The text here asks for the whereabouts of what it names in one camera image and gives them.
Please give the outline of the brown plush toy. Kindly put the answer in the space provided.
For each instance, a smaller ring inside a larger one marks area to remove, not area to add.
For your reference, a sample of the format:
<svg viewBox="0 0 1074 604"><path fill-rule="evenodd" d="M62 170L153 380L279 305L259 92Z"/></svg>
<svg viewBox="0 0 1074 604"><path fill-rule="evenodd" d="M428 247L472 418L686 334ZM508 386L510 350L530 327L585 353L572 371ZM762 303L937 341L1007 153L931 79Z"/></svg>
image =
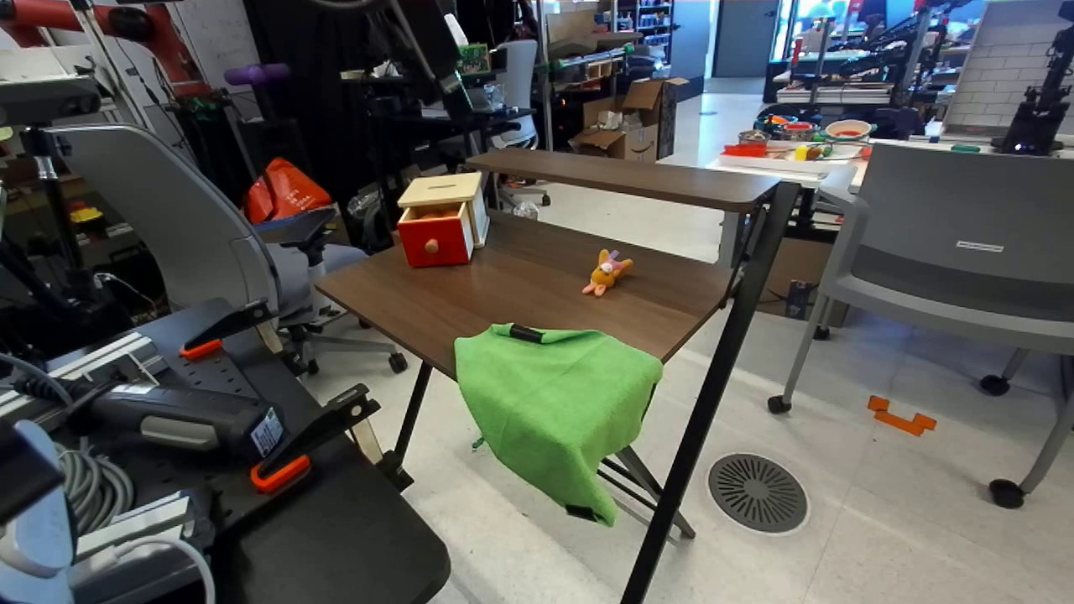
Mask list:
<svg viewBox="0 0 1074 604"><path fill-rule="evenodd" d="M633 265L633 259L621 258L620 251L603 249L598 255L598 263L587 279L587 286L581 290L582 293L601 298Z"/></svg>

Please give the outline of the green cloth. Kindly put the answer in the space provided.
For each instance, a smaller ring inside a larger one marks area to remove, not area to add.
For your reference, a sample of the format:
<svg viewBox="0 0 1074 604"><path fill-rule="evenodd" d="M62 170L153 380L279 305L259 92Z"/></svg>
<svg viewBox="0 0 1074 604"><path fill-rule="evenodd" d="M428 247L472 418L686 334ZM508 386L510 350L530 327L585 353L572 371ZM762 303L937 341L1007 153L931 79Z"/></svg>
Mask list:
<svg viewBox="0 0 1074 604"><path fill-rule="evenodd" d="M663 377L661 359L600 331L538 330L542 344L494 323L454 341L454 379L503 466L575 518L615 524L598 476L633 444Z"/></svg>

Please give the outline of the red drawer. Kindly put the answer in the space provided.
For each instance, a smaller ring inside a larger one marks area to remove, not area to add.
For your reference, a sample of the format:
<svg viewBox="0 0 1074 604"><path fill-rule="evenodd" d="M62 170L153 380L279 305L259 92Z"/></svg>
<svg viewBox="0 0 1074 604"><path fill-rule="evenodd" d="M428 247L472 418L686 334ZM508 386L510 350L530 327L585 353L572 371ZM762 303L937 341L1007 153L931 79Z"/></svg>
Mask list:
<svg viewBox="0 0 1074 604"><path fill-rule="evenodd" d="M411 268L461 265L471 261L471 217L466 202L407 207L400 217L398 233ZM425 244L430 238L440 241L440 255L426 255Z"/></svg>

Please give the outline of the wooden box with drawer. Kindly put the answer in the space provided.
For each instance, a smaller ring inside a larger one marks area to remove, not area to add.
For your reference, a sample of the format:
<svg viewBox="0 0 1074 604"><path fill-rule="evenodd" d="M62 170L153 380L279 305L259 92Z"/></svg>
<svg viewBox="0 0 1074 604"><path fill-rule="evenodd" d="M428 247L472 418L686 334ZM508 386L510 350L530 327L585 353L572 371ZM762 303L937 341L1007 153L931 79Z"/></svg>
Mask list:
<svg viewBox="0 0 1074 604"><path fill-rule="evenodd" d="M400 196L400 210L454 202L469 204L473 253L484 248L491 219L487 216L483 176L480 173L447 174L413 179L406 191Z"/></svg>

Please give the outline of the stack of cardboard boxes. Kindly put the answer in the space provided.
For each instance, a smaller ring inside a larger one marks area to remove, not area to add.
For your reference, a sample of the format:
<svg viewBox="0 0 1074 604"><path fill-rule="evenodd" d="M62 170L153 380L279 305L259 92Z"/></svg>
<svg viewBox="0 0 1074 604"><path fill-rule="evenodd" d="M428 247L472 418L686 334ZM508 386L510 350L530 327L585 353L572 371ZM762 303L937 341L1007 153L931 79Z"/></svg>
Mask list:
<svg viewBox="0 0 1074 604"><path fill-rule="evenodd" d="M569 149L633 162L656 162L674 153L676 107L688 80L633 81L624 96L587 101Z"/></svg>

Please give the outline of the white office chair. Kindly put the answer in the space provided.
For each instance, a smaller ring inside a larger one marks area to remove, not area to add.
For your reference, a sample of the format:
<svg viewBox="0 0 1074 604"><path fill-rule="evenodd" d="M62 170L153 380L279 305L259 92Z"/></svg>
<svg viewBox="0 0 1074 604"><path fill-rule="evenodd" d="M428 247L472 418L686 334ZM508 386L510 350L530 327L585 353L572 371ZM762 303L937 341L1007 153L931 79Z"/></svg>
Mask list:
<svg viewBox="0 0 1074 604"><path fill-rule="evenodd" d="M505 71L496 76L496 84L503 92L506 107L524 110L532 107L534 63L538 43L534 39L516 39L503 43L496 49L496 58L505 60ZM492 148L521 148L534 150L540 142L533 115L521 116L512 121L514 129L490 136ZM533 186L520 188L510 186L510 177L500 176L498 201L506 204L517 216L537 218L540 207L533 202L534 195L540 196L540 204L548 206L551 198L545 189Z"/></svg>

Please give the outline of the orange bag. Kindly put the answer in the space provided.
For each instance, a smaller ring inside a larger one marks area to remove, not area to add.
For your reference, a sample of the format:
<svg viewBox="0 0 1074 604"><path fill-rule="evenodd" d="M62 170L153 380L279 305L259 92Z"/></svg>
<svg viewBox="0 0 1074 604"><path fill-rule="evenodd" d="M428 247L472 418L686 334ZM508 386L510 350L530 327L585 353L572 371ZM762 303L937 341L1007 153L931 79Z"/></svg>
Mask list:
<svg viewBox="0 0 1074 604"><path fill-rule="evenodd" d="M314 179L284 158L268 161L244 195L247 221L284 221L307 211L326 208L332 199Z"/></svg>

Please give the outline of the round floor drain grate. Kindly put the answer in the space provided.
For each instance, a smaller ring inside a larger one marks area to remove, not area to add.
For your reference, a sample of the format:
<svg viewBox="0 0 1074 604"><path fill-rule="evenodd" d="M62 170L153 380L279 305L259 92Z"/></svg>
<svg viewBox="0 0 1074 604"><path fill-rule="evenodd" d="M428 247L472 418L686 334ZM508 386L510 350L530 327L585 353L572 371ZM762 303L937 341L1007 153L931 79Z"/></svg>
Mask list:
<svg viewBox="0 0 1074 604"><path fill-rule="evenodd" d="M721 456L709 470L708 488L715 505L734 523L754 532L789 533L810 515L801 481L766 456Z"/></svg>

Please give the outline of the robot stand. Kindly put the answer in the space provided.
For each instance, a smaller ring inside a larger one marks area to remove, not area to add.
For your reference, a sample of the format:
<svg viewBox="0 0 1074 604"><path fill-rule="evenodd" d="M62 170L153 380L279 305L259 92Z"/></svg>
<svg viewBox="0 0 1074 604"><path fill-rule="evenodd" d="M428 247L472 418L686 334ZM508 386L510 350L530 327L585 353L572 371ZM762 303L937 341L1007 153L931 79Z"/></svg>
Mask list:
<svg viewBox="0 0 1074 604"><path fill-rule="evenodd" d="M300 481L261 497L249 478L261 461L173 450L72 417L92 390L134 383L256 398L280 413L285 437L295 435L325 405L268 350L261 326L199 361L180 358L186 341L231 310L211 299L72 353L50 372L0 353L0 364L21 368L28 382L20 393L0 382L0 478L20 476L29 450L15 422L37 422L64 473L74 600L427 601L450 574L445 544L346 432L313 452Z"/></svg>

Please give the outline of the grey door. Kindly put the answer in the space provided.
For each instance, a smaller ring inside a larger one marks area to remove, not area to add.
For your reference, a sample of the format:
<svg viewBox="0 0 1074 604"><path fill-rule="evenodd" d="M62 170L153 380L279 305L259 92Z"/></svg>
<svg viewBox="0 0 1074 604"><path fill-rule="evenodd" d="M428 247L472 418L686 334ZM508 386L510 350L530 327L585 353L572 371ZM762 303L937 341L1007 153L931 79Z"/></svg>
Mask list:
<svg viewBox="0 0 1074 604"><path fill-rule="evenodd" d="M759 80L774 47L781 0L720 0L713 76Z"/></svg>

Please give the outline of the purple dumbbell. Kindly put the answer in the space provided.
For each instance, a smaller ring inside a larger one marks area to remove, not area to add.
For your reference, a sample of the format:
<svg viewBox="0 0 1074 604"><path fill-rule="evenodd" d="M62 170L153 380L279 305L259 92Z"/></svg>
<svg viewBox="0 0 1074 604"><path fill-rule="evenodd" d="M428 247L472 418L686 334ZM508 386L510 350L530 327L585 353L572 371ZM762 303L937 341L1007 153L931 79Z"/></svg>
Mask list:
<svg viewBox="0 0 1074 604"><path fill-rule="evenodd" d="M288 64L247 64L227 70L223 77L230 86L265 86L290 80L291 69Z"/></svg>

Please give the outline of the black and grey handheld device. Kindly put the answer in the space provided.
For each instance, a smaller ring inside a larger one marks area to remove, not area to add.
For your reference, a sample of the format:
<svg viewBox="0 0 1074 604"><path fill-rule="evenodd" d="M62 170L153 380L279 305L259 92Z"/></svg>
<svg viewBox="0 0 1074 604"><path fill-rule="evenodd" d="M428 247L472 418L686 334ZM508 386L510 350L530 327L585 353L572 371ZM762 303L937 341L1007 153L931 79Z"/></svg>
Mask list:
<svg viewBox="0 0 1074 604"><path fill-rule="evenodd" d="M79 401L72 417L146 443L259 462L285 437L284 417L273 405L236 393L195 388L115 383Z"/></svg>

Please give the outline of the grey office chair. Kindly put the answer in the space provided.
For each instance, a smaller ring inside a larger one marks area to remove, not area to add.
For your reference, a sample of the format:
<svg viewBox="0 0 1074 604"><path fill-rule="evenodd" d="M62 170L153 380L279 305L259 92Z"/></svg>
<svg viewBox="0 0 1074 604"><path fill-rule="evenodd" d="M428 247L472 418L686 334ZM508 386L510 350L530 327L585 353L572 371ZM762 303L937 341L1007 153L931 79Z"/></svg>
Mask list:
<svg viewBox="0 0 1074 604"><path fill-rule="evenodd" d="M339 314L315 287L326 273L360 263L364 251L334 244L334 206L253 225L195 166L134 125L49 129L66 167L83 177L137 234L164 278L171 310L208 299L233 307L263 301L301 372L318 373L315 345L384 353L402 373L403 353L382 341L323 336Z"/></svg>

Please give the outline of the orange floor marker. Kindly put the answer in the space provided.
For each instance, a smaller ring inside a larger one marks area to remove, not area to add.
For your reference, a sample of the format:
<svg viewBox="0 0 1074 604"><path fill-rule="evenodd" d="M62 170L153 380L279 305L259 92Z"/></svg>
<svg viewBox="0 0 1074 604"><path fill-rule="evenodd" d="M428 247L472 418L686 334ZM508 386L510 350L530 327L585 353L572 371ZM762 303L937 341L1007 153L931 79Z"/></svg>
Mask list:
<svg viewBox="0 0 1074 604"><path fill-rule="evenodd" d="M921 437L925 432L937 429L935 418L921 414L914 414L912 418L894 415L889 409L889 401L886 398L871 396L867 405L871 409L872 416L881 425L888 425L892 429L905 432L908 435Z"/></svg>

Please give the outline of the grey plastic chair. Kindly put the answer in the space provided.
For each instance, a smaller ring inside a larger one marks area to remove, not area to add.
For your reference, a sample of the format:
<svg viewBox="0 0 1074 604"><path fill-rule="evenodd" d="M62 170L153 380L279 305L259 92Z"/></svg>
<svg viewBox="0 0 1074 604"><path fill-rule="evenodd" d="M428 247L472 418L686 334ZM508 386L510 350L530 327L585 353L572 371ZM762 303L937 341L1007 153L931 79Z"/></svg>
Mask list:
<svg viewBox="0 0 1074 604"><path fill-rule="evenodd" d="M843 217L774 415L790 411L836 302L956 336L1074 358L1074 153L963 153L879 142L852 189L816 198Z"/></svg>

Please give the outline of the brick pattern panel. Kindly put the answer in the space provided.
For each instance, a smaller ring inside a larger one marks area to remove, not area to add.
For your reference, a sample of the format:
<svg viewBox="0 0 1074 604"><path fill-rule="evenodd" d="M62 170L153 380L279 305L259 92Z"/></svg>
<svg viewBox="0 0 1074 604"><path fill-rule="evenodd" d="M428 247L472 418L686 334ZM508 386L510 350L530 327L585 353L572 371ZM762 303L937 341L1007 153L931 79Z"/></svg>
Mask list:
<svg viewBox="0 0 1074 604"><path fill-rule="evenodd" d="M1054 38L1071 26L1063 0L985 0L956 91L945 111L945 133L996 138L1006 133L1024 94L1047 76Z"/></svg>

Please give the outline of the black robot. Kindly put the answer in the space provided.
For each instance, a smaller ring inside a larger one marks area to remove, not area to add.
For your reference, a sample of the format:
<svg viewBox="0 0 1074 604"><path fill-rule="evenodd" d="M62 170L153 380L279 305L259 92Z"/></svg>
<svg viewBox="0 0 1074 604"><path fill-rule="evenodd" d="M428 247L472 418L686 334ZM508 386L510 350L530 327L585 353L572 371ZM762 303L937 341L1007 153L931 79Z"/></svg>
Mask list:
<svg viewBox="0 0 1074 604"><path fill-rule="evenodd" d="M1024 102L1019 104L1005 135L995 138L991 146L1002 154L1032 154L1047 156L1058 149L1056 138L1066 118L1072 85L1064 80L1073 71L1074 24L1055 35L1047 56L1047 72L1042 85L1025 88Z"/></svg>

